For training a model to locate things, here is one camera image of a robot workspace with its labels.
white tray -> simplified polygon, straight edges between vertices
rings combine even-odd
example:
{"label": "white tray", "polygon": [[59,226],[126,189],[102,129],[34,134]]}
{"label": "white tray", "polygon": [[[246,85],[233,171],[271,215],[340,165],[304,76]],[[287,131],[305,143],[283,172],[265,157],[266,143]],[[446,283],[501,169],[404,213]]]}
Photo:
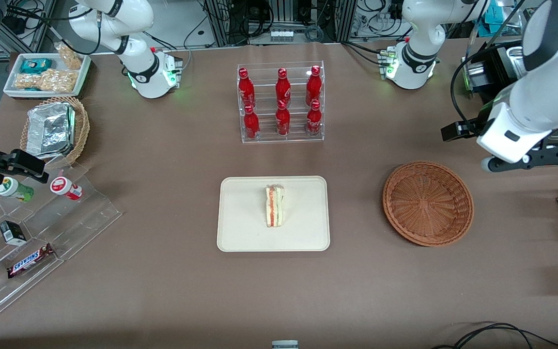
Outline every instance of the white tray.
{"label": "white tray", "polygon": [[[266,227],[266,186],[285,188],[285,216]],[[223,252],[324,251],[330,245],[326,181],[319,176],[228,177],[221,183],[217,247]]]}
{"label": "white tray", "polygon": [[8,76],[8,80],[6,81],[6,86],[4,86],[4,93],[6,95],[9,95],[9,97],[20,98],[75,97],[76,95],[79,95],[81,88],[83,87],[83,83],[85,82],[87,76],[87,71],[89,71],[89,66],[92,62],[89,56],[82,57],[83,60],[81,61],[81,68],[78,70],[79,77],[77,78],[77,82],[75,84],[73,92],[61,93],[55,91],[31,91],[14,87],[14,80],[16,79],[17,73],[20,72],[20,67],[22,66],[24,60],[50,58],[51,60],[53,60],[53,65],[51,66],[51,68],[69,70],[66,64],[64,64],[64,61],[60,57],[59,53],[21,53],[16,58],[12,69],[10,69],[10,75]]}

bread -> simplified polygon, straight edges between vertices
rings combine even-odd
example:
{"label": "bread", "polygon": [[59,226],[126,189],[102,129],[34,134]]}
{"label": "bread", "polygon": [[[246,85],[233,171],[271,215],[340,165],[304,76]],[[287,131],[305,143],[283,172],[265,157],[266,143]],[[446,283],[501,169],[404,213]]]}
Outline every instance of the bread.
{"label": "bread", "polygon": [[266,226],[281,227],[283,223],[283,192],[281,185],[266,187]]}

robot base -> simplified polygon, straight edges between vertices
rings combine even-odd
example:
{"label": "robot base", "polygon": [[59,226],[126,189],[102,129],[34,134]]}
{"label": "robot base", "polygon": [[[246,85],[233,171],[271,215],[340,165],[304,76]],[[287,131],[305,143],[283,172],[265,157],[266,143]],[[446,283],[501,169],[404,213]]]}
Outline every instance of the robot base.
{"label": "robot base", "polygon": [[380,76],[393,81],[397,86],[405,89],[418,89],[425,85],[427,79],[434,73],[436,63],[430,65],[422,73],[415,73],[402,57],[402,49],[406,42],[399,42],[396,46],[389,46],[386,52],[378,55],[378,61],[385,66],[380,67]]}
{"label": "robot base", "polygon": [[146,98],[162,97],[172,88],[179,88],[182,78],[182,60],[176,60],[173,56],[162,52],[157,52],[155,55],[159,58],[159,69],[148,82],[135,81],[130,74],[128,75],[133,88]]}

brown basket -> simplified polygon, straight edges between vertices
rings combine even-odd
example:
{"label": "brown basket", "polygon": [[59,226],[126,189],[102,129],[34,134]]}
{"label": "brown basket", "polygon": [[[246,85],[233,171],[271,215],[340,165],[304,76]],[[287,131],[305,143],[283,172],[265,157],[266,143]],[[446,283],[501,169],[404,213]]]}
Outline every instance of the brown basket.
{"label": "brown basket", "polygon": [[449,168],[428,161],[399,166],[383,190],[383,208],[391,225],[408,240],[440,247],[469,230],[474,207],[468,188]]}
{"label": "brown basket", "polygon": [[[89,118],[87,117],[87,112],[83,107],[83,104],[79,102],[79,100],[76,99],[75,97],[53,97],[40,103],[40,105],[42,106],[44,104],[49,104],[54,102],[68,102],[75,109],[75,148],[66,156],[66,160],[69,163],[73,163],[81,155],[81,152],[85,147],[85,143],[87,141],[87,134],[89,133]],[[28,129],[29,129],[29,118],[27,118],[27,121],[25,121],[23,134],[20,136],[20,148],[22,150],[27,149]]]}

plastic shelf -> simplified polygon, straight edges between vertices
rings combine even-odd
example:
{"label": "plastic shelf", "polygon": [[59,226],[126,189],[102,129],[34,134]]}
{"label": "plastic shelf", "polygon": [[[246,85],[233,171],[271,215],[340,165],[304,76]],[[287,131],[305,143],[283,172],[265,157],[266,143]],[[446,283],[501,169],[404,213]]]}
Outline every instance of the plastic shelf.
{"label": "plastic shelf", "polygon": [[[49,179],[66,176],[74,181],[83,188],[83,196],[72,201],[53,194],[49,185],[25,179],[22,183],[35,191],[30,201],[22,203],[0,197],[0,223],[4,220],[18,223],[27,238],[24,245],[7,245],[0,232],[0,312],[122,215],[84,176],[86,168],[70,165],[64,157],[58,157],[49,162],[45,170]],[[18,276],[7,278],[7,268],[47,243],[51,244],[55,254]]]}
{"label": "plastic shelf", "polygon": [[[311,75],[311,67],[314,65],[321,68],[320,77],[323,85],[319,101],[323,116],[320,121],[320,132],[315,137],[310,137],[305,132],[307,113],[310,111],[310,107],[305,104],[305,95],[307,80]],[[255,89],[255,113],[260,120],[260,137],[257,140],[247,137],[244,126],[244,104],[238,93],[238,69],[243,67],[248,70],[248,76]],[[292,97],[288,107],[290,111],[290,133],[286,136],[277,134],[275,119],[275,113],[277,112],[275,84],[277,83],[277,70],[279,68],[288,70],[288,80],[290,80],[292,89]],[[236,71],[236,97],[238,99],[242,143],[316,142],[324,140],[324,61],[239,64],[238,69]]]}

